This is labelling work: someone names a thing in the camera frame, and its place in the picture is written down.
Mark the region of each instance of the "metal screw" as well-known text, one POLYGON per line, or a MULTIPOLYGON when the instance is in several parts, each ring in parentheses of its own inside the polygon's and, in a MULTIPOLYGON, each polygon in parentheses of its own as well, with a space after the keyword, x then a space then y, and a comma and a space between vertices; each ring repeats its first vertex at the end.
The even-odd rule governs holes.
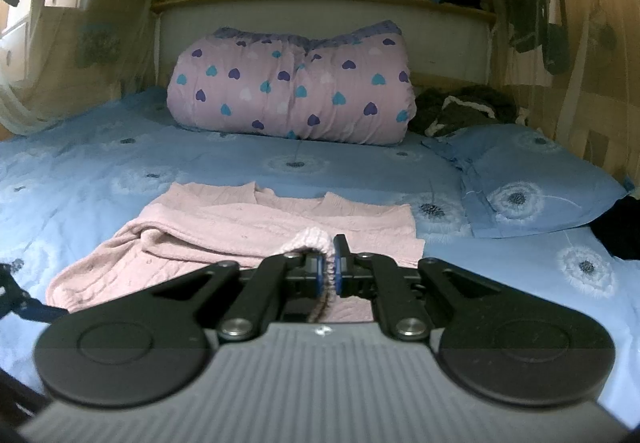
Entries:
POLYGON ((222 332, 230 337, 243 337, 251 331, 253 325, 244 318, 231 318, 222 323, 222 332))
POLYGON ((419 337, 427 330, 425 323, 417 318, 403 318, 396 324, 396 331, 405 337, 419 337))

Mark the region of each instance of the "mosquito net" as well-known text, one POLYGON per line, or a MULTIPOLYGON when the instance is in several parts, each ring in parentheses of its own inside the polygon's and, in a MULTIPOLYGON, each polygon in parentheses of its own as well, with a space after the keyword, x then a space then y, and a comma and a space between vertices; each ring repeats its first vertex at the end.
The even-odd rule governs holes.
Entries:
MULTIPOLYGON (((163 1, 3 0, 0 135, 28 135, 162 84, 156 15, 163 1)), ((491 17, 486 77, 461 74, 458 85, 490 83, 516 100, 530 126, 616 178, 639 182, 640 0, 482 0, 478 7, 491 17)))

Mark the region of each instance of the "gray ribbed surface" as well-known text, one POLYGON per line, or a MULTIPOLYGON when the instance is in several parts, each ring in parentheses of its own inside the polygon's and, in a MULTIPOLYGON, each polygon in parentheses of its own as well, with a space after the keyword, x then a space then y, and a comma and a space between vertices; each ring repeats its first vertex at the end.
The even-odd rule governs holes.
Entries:
POLYGON ((271 325, 227 344, 200 379, 152 406, 94 412, 56 403, 21 430, 34 443, 570 442, 621 439, 594 403, 524 412, 481 401, 430 351, 376 324, 271 325))

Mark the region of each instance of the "bed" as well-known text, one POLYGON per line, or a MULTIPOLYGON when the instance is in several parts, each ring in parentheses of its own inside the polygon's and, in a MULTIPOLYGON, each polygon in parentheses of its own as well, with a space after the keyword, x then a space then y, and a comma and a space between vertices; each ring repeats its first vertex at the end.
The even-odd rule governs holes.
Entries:
MULTIPOLYGON (((476 239, 460 202, 459 173, 408 134, 396 147, 187 130, 164 89, 104 104, 58 126, 0 143, 0 262, 38 299, 68 264, 89 254, 173 181, 241 185, 278 195, 331 190, 372 204, 409 203, 425 256, 584 312, 616 346, 599 403, 629 427, 640 422, 640 263, 610 257, 588 227, 476 239), (559 253, 587 249, 607 262, 614 289, 595 293, 559 253)), ((41 390, 31 349, 44 324, 0 322, 0 367, 41 390)))

